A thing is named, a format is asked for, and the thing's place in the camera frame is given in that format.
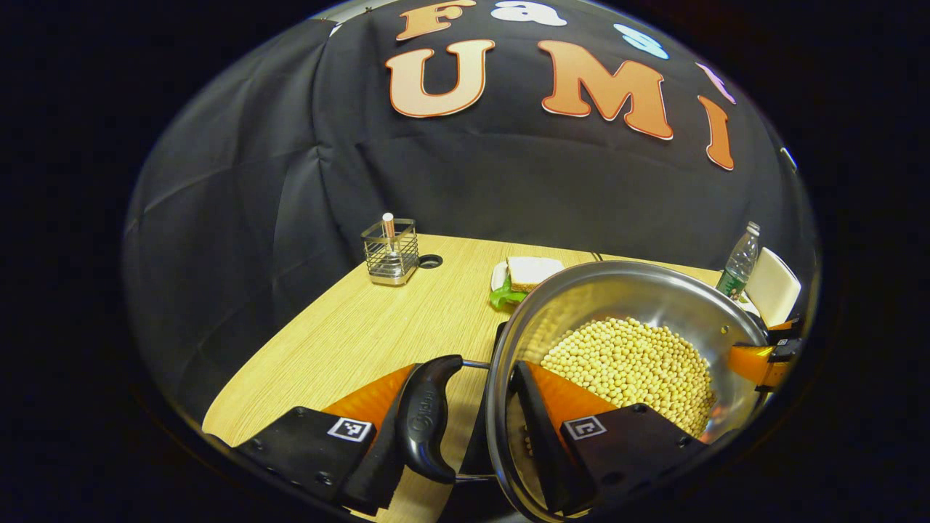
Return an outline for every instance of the sandwich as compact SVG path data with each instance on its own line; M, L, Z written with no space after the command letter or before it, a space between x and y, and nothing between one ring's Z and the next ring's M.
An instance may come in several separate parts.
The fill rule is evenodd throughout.
M552 258L508 256L491 275L491 304L501 309L504 303L522 302L543 280L564 268L561 261Z

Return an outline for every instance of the pot handle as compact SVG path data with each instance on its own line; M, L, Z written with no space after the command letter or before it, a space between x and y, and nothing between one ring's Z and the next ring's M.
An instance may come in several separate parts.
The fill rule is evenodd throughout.
M397 440L411 470L438 483L456 482L439 451L448 421L445 385L462 368L462 356L444 355L416 367L401 393Z

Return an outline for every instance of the wooden table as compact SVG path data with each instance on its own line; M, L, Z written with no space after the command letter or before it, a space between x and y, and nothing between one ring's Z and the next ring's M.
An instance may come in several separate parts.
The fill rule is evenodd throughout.
M373 285L361 264L265 344L226 384L204 419L205 433L237 446L295 406L323 409L375 379L439 355L490 361L497 325L510 314L488 301L491 271L508 256L541 256L566 266L592 253L503 242L419 235L420 254L443 264L417 269L400 288ZM605 260L633 258L602 255ZM714 285L720 272L656 263ZM442 453L461 465L486 372L465 368L449 380ZM404 470L391 507L376 521L435 521L451 486Z

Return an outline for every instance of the plastic bottle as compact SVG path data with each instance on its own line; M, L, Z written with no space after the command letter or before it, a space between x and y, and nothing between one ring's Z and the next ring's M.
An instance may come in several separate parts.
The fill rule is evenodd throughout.
M755 268L758 259L759 225L750 221L746 226L746 234L739 239L739 243L730 253L724 274L717 282L717 290L729 296L731 300L737 300L746 287L746 282L750 281L752 269Z

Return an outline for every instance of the utensil holder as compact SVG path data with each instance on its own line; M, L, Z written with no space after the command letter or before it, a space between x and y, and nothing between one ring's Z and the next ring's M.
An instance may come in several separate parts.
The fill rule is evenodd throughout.
M362 233L365 264L373 283L403 285L419 267L416 221L394 220L394 236L388 236L384 221L378 221Z

